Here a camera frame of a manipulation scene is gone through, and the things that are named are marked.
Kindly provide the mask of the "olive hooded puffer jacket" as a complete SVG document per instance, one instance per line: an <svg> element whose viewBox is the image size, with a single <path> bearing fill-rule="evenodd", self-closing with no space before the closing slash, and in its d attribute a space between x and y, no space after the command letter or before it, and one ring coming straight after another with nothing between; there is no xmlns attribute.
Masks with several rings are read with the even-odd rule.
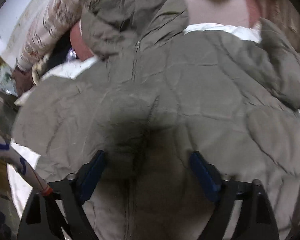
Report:
<svg viewBox="0 0 300 240"><path fill-rule="evenodd" d="M84 205L101 239L197 239L213 211L189 167L194 151L222 173L262 181L279 237L300 229L300 54L262 21L261 41L184 33L184 0L89 0L85 44L99 60L52 76L14 123L47 181L98 150L108 165Z"/></svg>

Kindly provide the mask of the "white leaf-print bed sheet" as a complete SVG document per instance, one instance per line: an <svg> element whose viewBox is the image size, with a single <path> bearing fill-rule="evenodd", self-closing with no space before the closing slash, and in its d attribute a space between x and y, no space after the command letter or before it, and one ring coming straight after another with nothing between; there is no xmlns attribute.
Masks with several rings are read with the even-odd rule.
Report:
<svg viewBox="0 0 300 240"><path fill-rule="evenodd" d="M223 175L261 180L279 226L300 223L300 54L268 20L239 33L191 25L158 49L60 64L19 103L13 139L44 179L107 152L95 215L205 219L198 151Z"/></svg>

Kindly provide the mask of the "dark maroon cloth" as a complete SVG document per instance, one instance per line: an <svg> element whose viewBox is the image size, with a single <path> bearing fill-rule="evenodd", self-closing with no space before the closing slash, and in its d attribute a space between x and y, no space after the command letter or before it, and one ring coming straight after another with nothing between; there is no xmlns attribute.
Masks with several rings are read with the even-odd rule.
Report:
<svg viewBox="0 0 300 240"><path fill-rule="evenodd" d="M12 77L15 80L18 96L22 96L26 91L30 90L34 86L31 71L25 72L16 66Z"/></svg>

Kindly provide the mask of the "floral patterned bag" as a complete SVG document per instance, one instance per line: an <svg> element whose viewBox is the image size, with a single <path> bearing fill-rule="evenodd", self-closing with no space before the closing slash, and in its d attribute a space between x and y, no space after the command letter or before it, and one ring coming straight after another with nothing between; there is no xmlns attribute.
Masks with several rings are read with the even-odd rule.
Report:
<svg viewBox="0 0 300 240"><path fill-rule="evenodd" d="M15 80L12 77L13 69L6 63L0 65L0 92L18 97Z"/></svg>

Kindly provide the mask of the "cream leaf-print cloth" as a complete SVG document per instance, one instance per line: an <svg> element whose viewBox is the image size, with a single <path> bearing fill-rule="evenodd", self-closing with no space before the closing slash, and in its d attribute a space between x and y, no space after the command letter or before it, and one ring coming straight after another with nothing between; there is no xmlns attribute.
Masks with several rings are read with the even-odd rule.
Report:
<svg viewBox="0 0 300 240"><path fill-rule="evenodd" d="M50 53L47 53L44 55L44 57L36 62L32 66L31 75L32 75L32 81L34 85L38 85L41 77L45 74L47 70L47 62L50 58Z"/></svg>

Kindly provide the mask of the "purple shiny plastic bag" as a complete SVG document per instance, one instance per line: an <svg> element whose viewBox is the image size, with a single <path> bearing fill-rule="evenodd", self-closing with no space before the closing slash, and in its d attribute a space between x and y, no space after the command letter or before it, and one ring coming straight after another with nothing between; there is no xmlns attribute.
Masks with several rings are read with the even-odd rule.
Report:
<svg viewBox="0 0 300 240"><path fill-rule="evenodd" d="M70 48L69 51L66 54L65 61L66 62L71 62L71 61L74 61L76 59L77 59L77 55L76 55L75 50L73 48Z"/></svg>

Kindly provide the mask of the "striped floral beige quilt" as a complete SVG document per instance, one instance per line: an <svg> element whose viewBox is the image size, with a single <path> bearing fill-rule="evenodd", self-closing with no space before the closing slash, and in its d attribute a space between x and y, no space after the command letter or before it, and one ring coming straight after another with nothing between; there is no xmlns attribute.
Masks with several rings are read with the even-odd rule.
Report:
<svg viewBox="0 0 300 240"><path fill-rule="evenodd" d="M53 49L65 32L81 18L86 1L49 0L34 18L17 57L17 67L21 71L30 71L36 62Z"/></svg>

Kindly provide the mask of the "pink pillow with red ends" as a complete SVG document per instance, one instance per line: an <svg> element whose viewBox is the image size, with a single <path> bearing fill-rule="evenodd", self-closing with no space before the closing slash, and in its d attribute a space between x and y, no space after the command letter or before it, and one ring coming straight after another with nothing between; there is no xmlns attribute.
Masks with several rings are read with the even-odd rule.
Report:
<svg viewBox="0 0 300 240"><path fill-rule="evenodd" d="M70 30L80 59L103 59L166 45L192 24L252 27L260 16L255 0L88 0Z"/></svg>

